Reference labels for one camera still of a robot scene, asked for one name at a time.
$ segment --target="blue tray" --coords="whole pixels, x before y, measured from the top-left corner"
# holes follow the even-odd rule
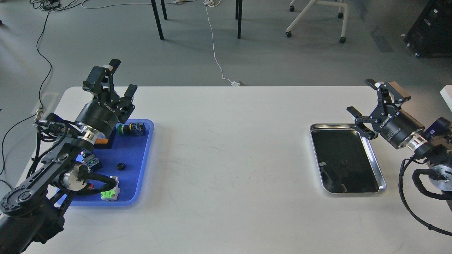
[[[71,206],[111,206],[124,207],[134,203],[141,191],[143,175],[146,169],[147,155],[151,146],[154,123],[148,119],[129,119],[125,124],[132,122],[143,122],[146,126],[144,136],[120,136],[116,134],[111,149],[95,149],[94,154],[102,163],[102,168],[97,170],[97,174],[106,176],[118,176],[120,193],[116,201],[104,201],[100,199],[100,194],[88,196],[76,196]],[[122,171],[117,169],[117,164],[123,162],[126,168]],[[95,188],[103,185],[99,181],[90,181]]]

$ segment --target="table leg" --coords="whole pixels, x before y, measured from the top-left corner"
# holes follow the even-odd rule
[[[238,18],[239,18],[239,25],[237,27],[237,39],[240,39],[241,32],[242,32],[242,3],[243,0],[238,0],[239,2],[239,10],[238,10]]]
[[[155,3],[155,0],[151,0],[152,4],[152,10],[154,11],[154,17],[155,17],[155,23],[157,23],[157,29],[159,30],[160,40],[163,40],[163,32],[162,32],[162,26],[160,24],[160,18],[159,13],[157,12],[157,4]]]
[[[239,0],[235,0],[235,19],[239,19]]]
[[[160,4],[162,5],[163,18],[164,18],[165,20],[168,20],[168,16],[166,16],[165,0],[160,0]]]

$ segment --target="black equipment cabinet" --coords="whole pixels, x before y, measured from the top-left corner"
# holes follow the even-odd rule
[[[452,0],[430,0],[404,41],[416,56],[452,56]]]

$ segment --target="green connector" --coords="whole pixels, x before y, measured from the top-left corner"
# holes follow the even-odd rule
[[[112,199],[112,197],[115,195],[115,191],[114,190],[102,191],[100,195],[102,200]]]

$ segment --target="white table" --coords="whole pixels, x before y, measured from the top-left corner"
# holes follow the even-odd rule
[[[90,100],[70,88],[55,113],[75,120]],[[450,253],[452,239],[419,224],[400,201],[409,149],[372,141],[383,194],[337,197],[321,186],[309,126],[353,122],[347,106],[369,115],[376,103],[366,86],[139,87],[131,118],[150,119],[155,130],[138,201],[70,207],[64,231],[26,253]],[[411,172],[413,211],[452,230],[447,204],[422,196]]]
[[[452,85],[446,85],[441,89],[441,95],[449,109],[452,111]]]

